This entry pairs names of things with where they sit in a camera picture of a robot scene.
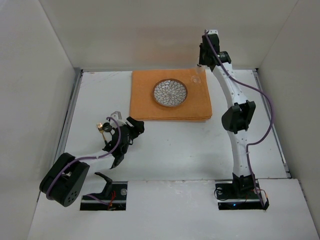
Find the clear wine glass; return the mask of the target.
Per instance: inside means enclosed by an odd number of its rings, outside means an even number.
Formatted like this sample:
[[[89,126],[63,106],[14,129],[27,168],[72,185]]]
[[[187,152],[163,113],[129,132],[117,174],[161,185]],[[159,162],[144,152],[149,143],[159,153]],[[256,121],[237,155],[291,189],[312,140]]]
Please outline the clear wine glass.
[[[194,67],[194,75],[191,76],[190,81],[195,84],[201,83],[201,74],[203,70],[203,66],[197,63]]]

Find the black spoon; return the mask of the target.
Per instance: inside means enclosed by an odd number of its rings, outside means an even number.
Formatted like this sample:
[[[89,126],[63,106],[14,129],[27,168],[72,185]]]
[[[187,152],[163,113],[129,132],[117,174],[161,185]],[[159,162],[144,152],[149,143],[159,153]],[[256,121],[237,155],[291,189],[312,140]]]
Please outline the black spoon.
[[[109,122],[105,122],[101,126],[102,138],[105,142],[112,139],[113,136],[113,127]]]

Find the floral patterned ceramic plate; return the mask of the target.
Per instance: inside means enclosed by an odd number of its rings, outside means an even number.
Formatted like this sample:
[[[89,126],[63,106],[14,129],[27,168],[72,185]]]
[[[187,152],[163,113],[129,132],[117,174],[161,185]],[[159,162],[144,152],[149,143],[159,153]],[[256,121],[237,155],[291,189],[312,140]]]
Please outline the floral patterned ceramic plate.
[[[188,89],[180,80],[167,78],[154,85],[152,97],[159,105],[173,108],[185,102],[188,97]]]

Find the orange cloth napkin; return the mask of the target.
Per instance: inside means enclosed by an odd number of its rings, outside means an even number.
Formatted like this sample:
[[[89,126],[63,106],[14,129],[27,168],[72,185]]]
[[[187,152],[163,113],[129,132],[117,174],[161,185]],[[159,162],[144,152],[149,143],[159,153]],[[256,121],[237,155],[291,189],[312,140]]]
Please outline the orange cloth napkin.
[[[129,115],[136,120],[203,122],[213,115],[206,72],[201,73],[201,83],[192,83],[194,68],[153,69],[132,72]],[[177,79],[185,84],[188,95],[181,105],[165,107],[152,97],[155,84],[163,79]]]

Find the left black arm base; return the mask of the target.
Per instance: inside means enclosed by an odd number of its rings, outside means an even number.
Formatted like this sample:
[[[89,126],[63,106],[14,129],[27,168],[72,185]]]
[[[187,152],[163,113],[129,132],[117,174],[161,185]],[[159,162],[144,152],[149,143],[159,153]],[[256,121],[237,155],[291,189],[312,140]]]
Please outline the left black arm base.
[[[128,182],[113,181],[101,172],[94,173],[94,181],[89,186],[95,189],[81,197],[80,211],[125,211],[127,207]]]

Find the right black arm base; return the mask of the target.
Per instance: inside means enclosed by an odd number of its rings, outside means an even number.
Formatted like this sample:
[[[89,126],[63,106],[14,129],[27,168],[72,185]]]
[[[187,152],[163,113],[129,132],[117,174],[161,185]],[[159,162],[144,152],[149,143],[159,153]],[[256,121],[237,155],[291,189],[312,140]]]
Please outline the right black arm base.
[[[219,210],[267,210],[270,206],[265,190],[251,176],[215,182],[214,197]]]

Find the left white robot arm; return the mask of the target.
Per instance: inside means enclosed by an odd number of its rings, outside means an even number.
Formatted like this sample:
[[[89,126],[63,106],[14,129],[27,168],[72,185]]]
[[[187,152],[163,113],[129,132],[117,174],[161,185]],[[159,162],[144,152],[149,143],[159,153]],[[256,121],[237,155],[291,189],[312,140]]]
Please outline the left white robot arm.
[[[104,141],[103,154],[76,157],[70,153],[62,153],[51,169],[42,179],[39,190],[50,201],[55,201],[63,207],[70,206],[79,195],[104,203],[102,199],[111,195],[112,179],[98,171],[104,161],[110,161],[110,169],[116,168],[124,159],[129,146],[145,131],[145,123],[132,117],[122,122],[115,116],[106,118],[105,123],[96,125]],[[105,181],[103,188],[95,191],[84,189],[88,174],[99,176]]]

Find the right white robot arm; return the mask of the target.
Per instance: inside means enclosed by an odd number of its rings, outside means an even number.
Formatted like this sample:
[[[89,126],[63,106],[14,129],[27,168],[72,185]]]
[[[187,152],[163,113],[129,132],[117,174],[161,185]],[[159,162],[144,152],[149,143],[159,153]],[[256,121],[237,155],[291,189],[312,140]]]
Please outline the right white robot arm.
[[[220,40],[216,30],[206,30],[200,44],[199,64],[207,66],[218,80],[227,102],[227,111],[221,117],[227,131],[233,155],[232,187],[237,195],[243,195],[254,188],[254,180],[248,165],[246,149],[247,130],[256,109],[240,85],[235,82],[231,58],[226,51],[220,51]]]

